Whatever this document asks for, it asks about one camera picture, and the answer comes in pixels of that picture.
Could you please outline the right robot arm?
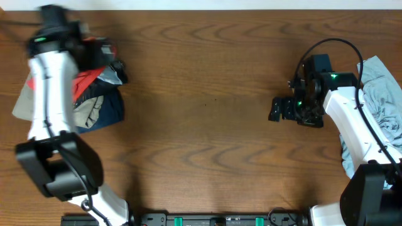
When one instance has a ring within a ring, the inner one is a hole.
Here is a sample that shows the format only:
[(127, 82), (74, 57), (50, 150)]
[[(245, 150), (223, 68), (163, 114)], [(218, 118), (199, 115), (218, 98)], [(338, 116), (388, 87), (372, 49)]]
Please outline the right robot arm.
[(332, 70), (327, 54), (302, 62), (288, 82), (291, 97), (275, 97), (269, 119), (321, 128), (328, 115), (349, 150), (354, 174), (338, 202), (309, 209), (308, 225), (401, 225), (401, 153), (370, 114), (357, 78)]

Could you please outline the light blue t-shirt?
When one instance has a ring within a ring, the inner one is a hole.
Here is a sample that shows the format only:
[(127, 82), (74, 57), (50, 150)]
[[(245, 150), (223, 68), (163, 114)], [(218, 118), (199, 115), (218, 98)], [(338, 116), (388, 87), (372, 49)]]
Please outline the light blue t-shirt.
[(389, 144), (401, 152), (401, 87), (385, 64), (373, 56), (364, 60), (364, 100)]

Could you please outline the red soccer t-shirt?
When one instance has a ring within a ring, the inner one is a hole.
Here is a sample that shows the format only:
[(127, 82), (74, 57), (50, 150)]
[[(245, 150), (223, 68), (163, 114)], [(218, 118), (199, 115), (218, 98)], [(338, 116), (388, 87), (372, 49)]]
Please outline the red soccer t-shirt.
[(126, 83), (124, 65), (117, 60), (117, 49), (105, 38), (89, 37), (84, 44), (92, 49), (91, 62), (100, 65), (80, 72), (72, 82), (73, 104), (78, 107), (87, 99), (107, 95)]

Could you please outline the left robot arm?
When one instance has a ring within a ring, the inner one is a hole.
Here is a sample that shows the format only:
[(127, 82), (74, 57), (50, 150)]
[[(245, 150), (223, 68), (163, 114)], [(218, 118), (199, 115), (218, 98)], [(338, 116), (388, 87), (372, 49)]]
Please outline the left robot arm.
[(96, 225), (132, 225), (128, 203), (105, 184), (101, 160), (73, 119), (74, 78), (115, 64), (115, 49), (103, 38), (86, 40), (61, 6), (41, 6), (40, 14), (42, 27), (28, 41), (33, 118), (16, 158), (44, 196), (79, 206)]

